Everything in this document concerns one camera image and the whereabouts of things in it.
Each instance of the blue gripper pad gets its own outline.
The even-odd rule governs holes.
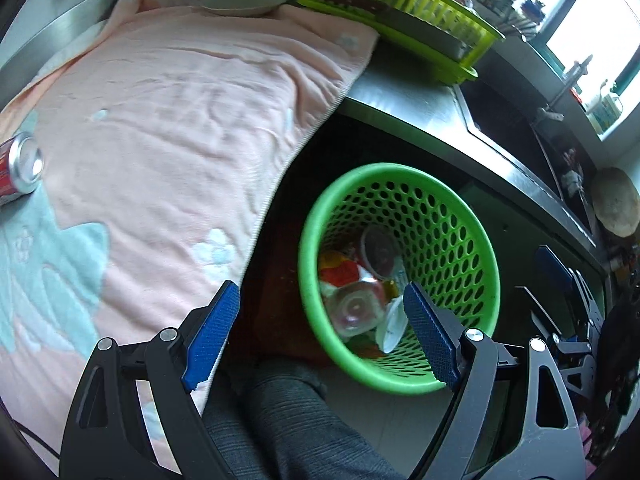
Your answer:
[[[209,378],[239,310],[240,289],[235,283],[228,282],[187,348],[187,367],[182,375],[182,384],[188,392]]]
[[[404,311],[436,379],[451,390],[460,384],[456,347],[435,313],[437,307],[415,282],[404,288]]]
[[[574,277],[548,246],[540,245],[537,248],[535,261],[558,290],[564,294],[570,294],[574,290]]]

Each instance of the pink towel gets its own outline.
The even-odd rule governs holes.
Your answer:
[[[88,49],[0,114],[0,139],[37,115],[46,162],[38,200],[50,205],[50,232],[87,224],[104,232],[97,304],[68,316],[31,304],[47,315],[24,330],[26,307],[15,303],[4,327],[15,345],[0,338],[0,395],[56,449],[88,353],[76,342],[84,337],[90,352],[99,337],[148,340],[208,304],[223,280],[242,280],[280,179],[364,70],[378,36],[291,6],[230,18],[166,2],[175,5],[119,0]],[[27,211],[35,199],[16,207]],[[21,237],[7,239],[20,261],[35,258],[28,229],[2,221],[7,237]],[[85,249],[62,244],[65,269]],[[81,270],[68,279],[77,290],[90,286]],[[20,270],[12,263],[8,272],[20,286]],[[35,285],[41,279],[33,275]],[[79,319],[75,332],[66,330]],[[200,386],[201,410],[208,384]],[[141,398],[159,460],[171,465],[147,389]]]

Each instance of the green basket rim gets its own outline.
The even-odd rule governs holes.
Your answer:
[[[298,255],[298,280],[300,283],[302,304],[309,325],[311,325],[311,329],[322,345],[322,348],[344,372],[357,381],[376,390],[391,394],[420,395],[434,392],[443,388],[445,385],[438,381],[432,372],[423,378],[412,377],[410,380],[406,380],[394,376],[391,373],[385,374],[380,371],[379,368],[370,365],[367,360],[357,357],[344,345],[340,337],[335,333],[324,309],[324,303],[322,302],[319,291],[318,252],[322,235],[324,234],[324,228],[329,218],[331,218],[336,203],[343,199],[347,189],[353,189],[363,178],[380,175],[383,174],[383,172],[398,171],[402,173],[412,173],[422,179],[430,180],[432,184],[441,187],[444,194],[448,194],[452,200],[459,202],[461,208],[465,209],[471,218],[476,220],[477,225],[468,226],[468,228],[472,228],[474,237],[481,237],[482,241],[489,247],[490,250],[484,256],[487,261],[484,261],[483,266],[487,270],[494,272],[492,282],[495,287],[495,299],[494,304],[486,305],[490,307],[491,314],[486,316],[488,318],[488,324],[486,330],[484,330],[489,336],[493,334],[499,314],[500,277],[498,274],[498,264],[489,237],[475,213],[473,213],[471,208],[449,186],[421,170],[402,164],[393,164],[390,162],[367,164],[366,166],[355,168],[344,174],[324,190],[311,208],[302,230]]]

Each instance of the cable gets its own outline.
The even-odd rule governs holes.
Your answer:
[[[60,453],[58,453],[55,449],[53,449],[49,444],[47,444],[44,440],[42,440],[39,436],[37,436],[35,433],[33,433],[33,431],[31,431],[29,428],[27,428],[26,426],[23,426],[22,424],[20,424],[20,422],[18,422],[17,420],[14,419],[14,424],[16,426],[18,426],[18,429],[23,432],[24,434],[30,436],[33,440],[35,440],[38,444],[40,444],[44,449],[46,449],[47,451],[49,451],[54,457],[56,457],[58,460],[60,460]]]

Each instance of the white plate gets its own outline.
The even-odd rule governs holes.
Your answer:
[[[202,0],[205,9],[220,16],[262,16],[287,0]]]

